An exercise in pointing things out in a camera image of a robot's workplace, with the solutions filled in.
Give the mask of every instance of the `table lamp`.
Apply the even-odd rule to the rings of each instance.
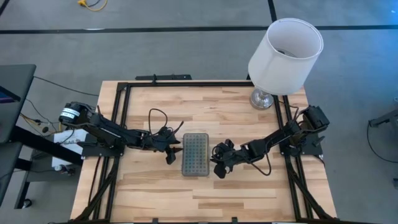
[[[293,18],[273,22],[249,62],[252,106],[264,110],[274,102],[271,94],[298,91],[322,50],[321,33],[313,25]]]

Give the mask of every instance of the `monitor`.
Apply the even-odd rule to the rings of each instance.
[[[21,98],[0,86],[0,103],[19,102]]]

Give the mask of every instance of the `black metal frame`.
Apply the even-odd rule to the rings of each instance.
[[[119,103],[120,103],[120,97],[121,97],[121,92],[124,90],[125,96],[124,96],[124,102],[123,102],[123,108],[122,108],[122,114],[121,114],[121,126],[124,126],[126,124],[126,118],[127,118],[127,110],[129,107],[129,100],[130,100],[130,93],[131,93],[131,88],[133,87],[165,87],[165,86],[253,86],[253,83],[250,80],[247,81],[238,81],[238,82],[156,82],[156,80],[153,80],[152,82],[143,82],[143,83],[118,83],[118,87],[116,90],[116,96],[115,96],[115,101],[113,105],[113,112],[112,112],[112,121],[115,122],[116,120],[116,115],[118,113],[118,108],[119,108]],[[275,111],[277,114],[277,120],[278,120],[278,125],[279,128],[283,127],[283,119],[282,119],[282,113],[280,110],[280,104],[278,96],[273,96],[274,101],[275,101]],[[289,99],[287,96],[283,96],[284,100],[284,105],[285,105],[285,111],[287,115],[287,119],[292,119],[292,113],[290,111],[290,105],[289,105]],[[305,176],[304,176],[304,169],[302,165],[302,161],[300,158],[300,155],[298,155],[295,160],[296,160],[296,166],[298,170],[298,174],[294,171],[291,157],[289,154],[285,154],[285,164],[287,168],[287,176],[289,180],[289,188],[292,196],[292,203],[293,203],[293,208],[294,208],[294,213],[295,213],[295,219],[296,222],[305,222],[305,223],[357,223],[357,222],[346,222],[346,221],[339,221],[339,219],[332,218],[329,216],[322,208],[317,204],[316,200],[312,197],[311,193],[307,189],[307,184],[305,181]],[[115,166],[117,167],[119,165],[119,160],[120,157],[115,157],[114,158],[114,164],[113,164],[113,169]],[[97,203],[95,207],[95,213],[93,215],[92,220],[76,220],[75,223],[95,223],[98,221],[98,223],[109,223],[111,219],[111,212],[112,212],[112,206],[113,206],[113,198],[114,198],[114,191],[116,187],[116,176],[117,176],[117,170],[116,169],[116,175],[114,176],[114,179],[112,179],[110,182],[108,181],[105,184],[105,175],[107,173],[107,168],[108,168],[108,162],[109,158],[105,157],[104,160],[104,166],[102,167],[101,171],[101,177],[100,177],[100,185],[99,185],[99,193],[97,193],[94,196],[94,199],[97,202],[101,201],[101,197],[106,190],[107,186],[109,185],[109,194],[108,194],[108,202],[106,206],[106,213],[105,213],[105,218],[104,219],[98,219],[99,216],[99,207],[100,203]],[[300,214],[300,205],[299,205],[299,200],[297,198],[297,191],[295,188],[295,185],[298,186],[300,191],[303,193],[304,197],[304,202],[305,202],[305,209],[307,213],[306,218],[302,218]],[[317,215],[321,219],[314,219],[312,210],[317,213]],[[158,223],[158,219],[154,218],[152,223]],[[236,217],[233,218],[232,223],[238,223],[238,219]]]
[[[64,148],[63,146],[49,141],[41,136],[33,134],[30,131],[27,131],[21,127],[14,126],[12,130],[11,141],[21,142],[23,145],[29,146],[32,149],[36,149],[38,151],[45,152],[50,154],[51,156],[55,156],[57,158],[63,159],[64,161],[71,162],[76,166],[82,166],[83,160],[81,156]],[[25,159],[18,158],[15,164],[16,169],[26,170],[28,172],[25,173],[24,180],[22,181],[21,188],[19,190],[17,200],[14,206],[14,209],[21,209],[24,206],[24,200],[26,199],[27,191],[29,189],[30,182],[34,182],[28,180],[30,167],[32,166],[32,161],[28,161]]]

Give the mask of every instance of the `floor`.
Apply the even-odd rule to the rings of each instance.
[[[395,0],[274,0],[278,18],[296,17],[316,26],[398,24]],[[90,12],[75,0],[10,0],[0,30],[99,29],[183,26],[268,26],[266,0],[113,0]],[[398,30],[322,30],[325,48],[305,89],[331,124],[322,146],[338,216],[359,222],[396,223],[398,164],[384,162],[366,140],[369,119],[398,108]],[[35,75],[90,93],[103,80],[137,75],[191,74],[194,79],[245,79],[248,61],[265,31],[117,34],[1,34],[0,64],[34,63]],[[34,80],[30,99],[52,121],[63,105],[96,98]],[[30,104],[23,112],[38,118]],[[19,126],[31,130],[24,122]],[[389,125],[370,130],[381,156],[398,161],[398,140]],[[29,156],[29,149],[22,157]],[[34,183],[34,206],[13,210],[23,173],[15,173],[1,223],[64,222],[69,218],[78,177]]]

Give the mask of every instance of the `yellow cable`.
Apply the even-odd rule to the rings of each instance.
[[[34,126],[37,126],[37,127],[41,128],[40,125],[38,125],[35,121],[32,121],[30,118],[28,118],[28,117],[26,117],[26,116],[24,116],[24,115],[21,115],[21,114],[20,114],[20,116],[21,116],[26,122],[29,122],[30,124],[33,124]]]
[[[85,6],[88,10],[90,10],[92,12],[98,12],[98,11],[101,11],[102,9],[104,9],[106,4],[108,3],[108,0],[105,0],[105,3],[99,9],[92,9],[92,8],[88,7],[86,0],[79,0],[77,3],[81,6]]]
[[[40,125],[38,125],[34,120],[32,120],[32,119],[30,119],[30,118],[28,118],[28,117],[26,117],[26,116],[24,116],[22,114],[20,114],[19,116],[21,116],[26,122],[28,122],[30,124],[33,124],[34,126],[38,127],[40,130],[42,129],[42,127]]]

